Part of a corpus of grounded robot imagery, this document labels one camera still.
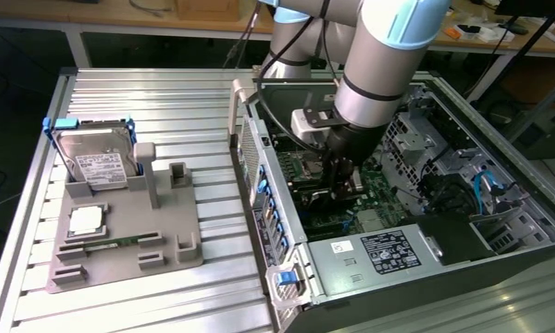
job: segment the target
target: wooden desk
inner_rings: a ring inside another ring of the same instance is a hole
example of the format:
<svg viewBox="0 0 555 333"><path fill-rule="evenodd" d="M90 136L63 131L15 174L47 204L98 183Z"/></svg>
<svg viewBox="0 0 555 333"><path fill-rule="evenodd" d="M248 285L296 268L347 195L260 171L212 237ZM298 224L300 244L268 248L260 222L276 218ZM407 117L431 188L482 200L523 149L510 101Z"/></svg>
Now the wooden desk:
<svg viewBox="0 0 555 333"><path fill-rule="evenodd" d="M175 0L139 0L152 8L175 8ZM240 0L238 22L188 21L176 11L156 17L130 5L128 0L102 0L100 4L72 0L0 0L0 26L57 30L65 33L78 67L91 67L83 33L120 33L175 37L238 39L246 29L255 0ZM252 40L270 40L274 19L262 7Z"/></svg>
<svg viewBox="0 0 555 333"><path fill-rule="evenodd" d="M474 3L471 3L470 0L453 0L453 7L459 12L463 11L474 14L475 16L482 16L482 13L485 11L487 13L489 22L495 22L498 19L503 19L506 21L510 19L509 16L495 15L494 11L490 8L487 8L486 6L475 5ZM442 29L455 25L457 23L458 22L455 21L454 17L446 17L445 22L442 23ZM530 23L523 19L519 19L518 23L527 28L529 33L526 35L515 35L510 43L503 42L498 48L499 54L505 53L506 51L521 50L523 45L531 38L533 34L539 29L538 25ZM455 40L441 31L441 33L437 36L437 39L434 40L433 45L482 49L486 51L482 53L490 53L494 50L494 47L497 46L497 42L486 43L481 40ZM555 42L543 36L533 46L530 52L531 54L537 55L546 53L542 56L551 56L553 53L555 54Z"/></svg>
<svg viewBox="0 0 555 333"><path fill-rule="evenodd" d="M243 32L255 8L255 0L240 1L240 20L238 22L187 21L179 19L175 0L139 1L143 1L143 5L151 8L172 8L174 11L162 12L163 17L156 17L134 8L128 0L102 0L99 4L79 3L72 0L0 0L0 17L83 24ZM271 33L272 29L274 20L267 8L263 7L255 32Z"/></svg>
<svg viewBox="0 0 555 333"><path fill-rule="evenodd" d="M152 8L175 8L175 0L139 1ZM482 15L482 12L486 11L491 21L497 18L491 9L474 5L469 0L453 0L453 6L458 10L477 15ZM242 0L240 21L208 22L180 20L176 12L164 12L163 17L156 17L131 7L128 0L102 0L99 5L76 3L71 0L0 0L0 26L63 31L68 37L76 66L91 67L83 41L84 32L236 39L244 31L254 7L255 0ZM454 23L453 17L447 17L443 27ZM467 100L479 98L538 28L526 22L523 25L527 26L530 33L525 36L518 35L513 42L502 44L497 52L501 57ZM251 39L270 40L272 30L274 21L266 6L263 6ZM491 53L494 47L495 43L483 43L479 40L454 40L441 32L430 49L434 51ZM529 56L555 57L555 43L542 37L529 52Z"/></svg>

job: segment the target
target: ventilation grille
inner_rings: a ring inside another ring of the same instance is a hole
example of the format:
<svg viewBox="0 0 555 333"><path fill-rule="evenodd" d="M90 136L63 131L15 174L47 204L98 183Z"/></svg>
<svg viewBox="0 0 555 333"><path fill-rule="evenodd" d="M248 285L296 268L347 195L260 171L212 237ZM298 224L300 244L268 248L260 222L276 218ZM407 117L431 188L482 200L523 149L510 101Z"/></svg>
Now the ventilation grille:
<svg viewBox="0 0 555 333"><path fill-rule="evenodd" d="M259 152L255 146L255 140L252 138L250 122L244 121L243 134L240 135L240 153L244 159L246 169L243 170L247 174L248 184L254 186L255 177L259 170Z"/></svg>
<svg viewBox="0 0 555 333"><path fill-rule="evenodd" d="M395 163L395 170L399 176L407 177L409 181L411 182L413 186L418 186L421 180L421 170L415 170L415 167L407 165L403 161L403 156L401 155L399 150L397 149L397 145L394 143L394 138L399 134L406 134L409 132L409 128L406 124L397 118L391 125L389 126L387 133L385 135L385 149L390 153L390 158L393 158L393 163ZM429 173L438 173L438 167L435 165L427 166L425 169L425 175Z"/></svg>

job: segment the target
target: dark floor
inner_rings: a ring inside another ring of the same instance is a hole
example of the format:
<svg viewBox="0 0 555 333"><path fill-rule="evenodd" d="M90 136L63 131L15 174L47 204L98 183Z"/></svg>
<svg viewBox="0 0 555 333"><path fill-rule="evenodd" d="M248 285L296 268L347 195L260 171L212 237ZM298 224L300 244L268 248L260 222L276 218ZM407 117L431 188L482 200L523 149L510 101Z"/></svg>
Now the dark floor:
<svg viewBox="0 0 555 333"><path fill-rule="evenodd" d="M59 32L0 28L0 34L9 41L0 38L1 201L23 191L56 73L60 67L74 66L74 59ZM234 44L231 40L91 33L86 41L95 67L220 68ZM251 41L242 68L259 65L267 51L268 42ZM437 70L462 92L475 82L489 57L471 55L466 59L466 55L430 52L421 69ZM318 60L315 65L319 68L325 63ZM16 203L13 199L0 205L0 254Z"/></svg>

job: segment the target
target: blue tab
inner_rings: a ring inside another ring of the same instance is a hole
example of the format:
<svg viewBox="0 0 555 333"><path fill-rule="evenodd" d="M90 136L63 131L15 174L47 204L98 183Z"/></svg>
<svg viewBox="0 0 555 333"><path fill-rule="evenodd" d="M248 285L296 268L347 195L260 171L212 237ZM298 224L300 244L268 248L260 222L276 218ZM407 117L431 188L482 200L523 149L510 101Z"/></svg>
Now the blue tab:
<svg viewBox="0 0 555 333"><path fill-rule="evenodd" d="M44 122L43 122L43 126L44 126L44 133L49 133L49 131L52 130L52 119L49 117L44 118Z"/></svg>
<svg viewBox="0 0 555 333"><path fill-rule="evenodd" d="M287 286L288 284L295 284L298 282L296 273L292 272L280 272L278 275L278 285Z"/></svg>
<svg viewBox="0 0 555 333"><path fill-rule="evenodd" d="M75 130L78 128L78 118L60 118L56 120L53 128L56 130Z"/></svg>
<svg viewBox="0 0 555 333"><path fill-rule="evenodd" d="M475 184L473 185L473 190L475 191L475 198L478 199L478 204L479 204L479 211L478 211L478 213L481 215L483 215L483 200L482 200L482 193L481 193L481 191L482 191L482 189L481 189L481 186L482 186L482 177L483 176L487 177L487 179L491 182L491 185L497 185L498 188L503 189L503 186L501 184L498 184L497 179L494 177L494 174L491 173L490 170L483 170L482 172L479 172L475 175Z"/></svg>
<svg viewBox="0 0 555 333"><path fill-rule="evenodd" d="M262 193L266 190L267 179L263 179L258 186L258 193Z"/></svg>

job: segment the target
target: power supply label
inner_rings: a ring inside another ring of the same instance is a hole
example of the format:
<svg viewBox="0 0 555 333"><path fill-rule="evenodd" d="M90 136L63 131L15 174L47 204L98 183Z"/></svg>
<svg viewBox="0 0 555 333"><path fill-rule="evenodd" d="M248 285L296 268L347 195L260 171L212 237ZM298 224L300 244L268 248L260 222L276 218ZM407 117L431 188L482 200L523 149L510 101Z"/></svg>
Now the power supply label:
<svg viewBox="0 0 555 333"><path fill-rule="evenodd" d="M119 153L76 156L76 161L90 185L127 181Z"/></svg>
<svg viewBox="0 0 555 333"><path fill-rule="evenodd" d="M385 275L422 265L401 230L362 237L362 243L378 274Z"/></svg>

